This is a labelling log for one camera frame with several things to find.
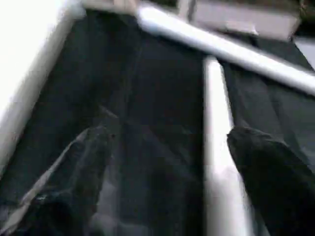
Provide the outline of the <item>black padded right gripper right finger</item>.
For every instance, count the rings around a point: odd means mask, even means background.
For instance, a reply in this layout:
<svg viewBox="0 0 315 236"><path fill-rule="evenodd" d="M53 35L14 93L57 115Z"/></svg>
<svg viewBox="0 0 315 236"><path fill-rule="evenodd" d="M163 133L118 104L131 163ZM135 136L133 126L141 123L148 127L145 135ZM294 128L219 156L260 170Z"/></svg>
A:
<svg viewBox="0 0 315 236"><path fill-rule="evenodd" d="M315 176L281 140L235 126L227 143L247 194L272 236L315 234Z"/></svg>

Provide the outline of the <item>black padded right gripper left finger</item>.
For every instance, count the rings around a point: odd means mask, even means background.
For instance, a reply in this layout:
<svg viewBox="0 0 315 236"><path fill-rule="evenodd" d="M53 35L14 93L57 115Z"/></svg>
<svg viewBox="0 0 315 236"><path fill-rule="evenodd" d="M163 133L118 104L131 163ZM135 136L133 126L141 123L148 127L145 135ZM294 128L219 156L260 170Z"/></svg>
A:
<svg viewBox="0 0 315 236"><path fill-rule="evenodd" d="M87 236L115 134L82 131L19 202L1 206L2 236Z"/></svg>

